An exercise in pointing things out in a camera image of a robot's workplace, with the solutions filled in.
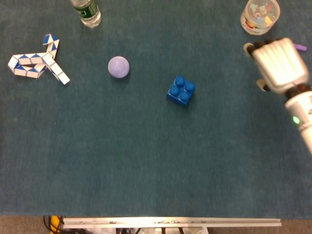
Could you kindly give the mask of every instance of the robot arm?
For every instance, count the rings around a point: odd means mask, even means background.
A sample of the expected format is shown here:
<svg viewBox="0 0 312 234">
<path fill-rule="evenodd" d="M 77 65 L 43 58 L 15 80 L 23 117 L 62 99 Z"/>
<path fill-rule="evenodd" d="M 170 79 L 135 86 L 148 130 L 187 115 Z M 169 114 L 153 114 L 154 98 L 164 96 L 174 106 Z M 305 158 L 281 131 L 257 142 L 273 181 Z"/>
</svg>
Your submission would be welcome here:
<svg viewBox="0 0 312 234">
<path fill-rule="evenodd" d="M 263 76 L 265 84 L 258 81 L 258 85 L 286 96 L 285 107 L 312 154 L 312 88 L 307 84 L 309 71 L 293 42 L 289 38 L 267 40 L 266 44 L 248 43 L 244 49 Z"/>
</svg>

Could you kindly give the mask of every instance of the water bottle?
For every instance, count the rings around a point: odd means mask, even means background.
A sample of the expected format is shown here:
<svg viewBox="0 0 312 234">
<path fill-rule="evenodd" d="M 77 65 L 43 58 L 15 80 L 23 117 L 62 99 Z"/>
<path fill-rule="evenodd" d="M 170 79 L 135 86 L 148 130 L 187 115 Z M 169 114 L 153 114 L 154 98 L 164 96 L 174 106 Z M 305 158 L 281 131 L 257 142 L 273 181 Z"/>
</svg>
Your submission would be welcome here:
<svg viewBox="0 0 312 234">
<path fill-rule="evenodd" d="M 268 32 L 276 23 L 280 8 L 276 0 L 249 0 L 240 23 L 251 35 L 262 35 Z"/>
<path fill-rule="evenodd" d="M 101 22 L 101 12 L 99 11 L 97 0 L 70 0 L 71 4 L 80 15 L 81 22 L 94 28 Z"/>
</svg>

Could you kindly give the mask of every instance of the green led light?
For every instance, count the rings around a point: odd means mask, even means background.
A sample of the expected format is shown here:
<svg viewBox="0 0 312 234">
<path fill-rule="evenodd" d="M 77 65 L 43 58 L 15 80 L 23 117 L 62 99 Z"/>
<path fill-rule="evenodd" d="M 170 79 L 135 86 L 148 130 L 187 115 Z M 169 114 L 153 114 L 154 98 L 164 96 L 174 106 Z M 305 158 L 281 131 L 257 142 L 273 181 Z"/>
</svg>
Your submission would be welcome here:
<svg viewBox="0 0 312 234">
<path fill-rule="evenodd" d="M 292 119 L 293 119 L 295 124 L 299 124 L 300 123 L 300 119 L 298 119 L 298 117 L 293 116 Z"/>
</svg>

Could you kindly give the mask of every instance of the blue lego block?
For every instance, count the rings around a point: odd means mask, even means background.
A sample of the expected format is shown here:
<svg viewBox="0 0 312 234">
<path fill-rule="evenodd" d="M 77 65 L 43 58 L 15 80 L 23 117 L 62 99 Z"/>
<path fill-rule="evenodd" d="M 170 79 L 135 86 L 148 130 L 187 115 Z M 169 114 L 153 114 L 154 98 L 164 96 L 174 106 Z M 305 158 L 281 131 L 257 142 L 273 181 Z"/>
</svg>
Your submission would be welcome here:
<svg viewBox="0 0 312 234">
<path fill-rule="evenodd" d="M 194 90 L 195 84 L 193 82 L 187 81 L 182 76 L 177 76 L 167 92 L 167 98 L 181 106 L 186 106 Z"/>
</svg>

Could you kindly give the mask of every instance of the bottle label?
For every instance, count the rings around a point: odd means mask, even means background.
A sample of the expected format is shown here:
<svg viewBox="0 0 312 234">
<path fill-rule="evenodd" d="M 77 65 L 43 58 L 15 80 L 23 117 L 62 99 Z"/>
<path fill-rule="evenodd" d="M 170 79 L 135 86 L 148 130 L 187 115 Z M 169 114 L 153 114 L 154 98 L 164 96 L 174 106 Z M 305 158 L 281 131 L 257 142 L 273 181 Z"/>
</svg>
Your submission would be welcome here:
<svg viewBox="0 0 312 234">
<path fill-rule="evenodd" d="M 97 0 L 91 0 L 87 6 L 83 6 L 82 8 L 75 8 L 80 16 L 84 19 L 91 18 L 95 16 L 98 11 Z"/>
<path fill-rule="evenodd" d="M 272 24 L 269 27 L 260 28 L 260 27 L 257 27 L 255 25 L 252 25 L 246 19 L 244 12 L 243 12 L 243 14 L 240 17 L 240 23 L 241 23 L 242 27 L 245 29 L 245 31 L 247 31 L 251 35 L 262 35 L 262 34 L 265 34 L 273 26 L 273 24 Z"/>
</svg>

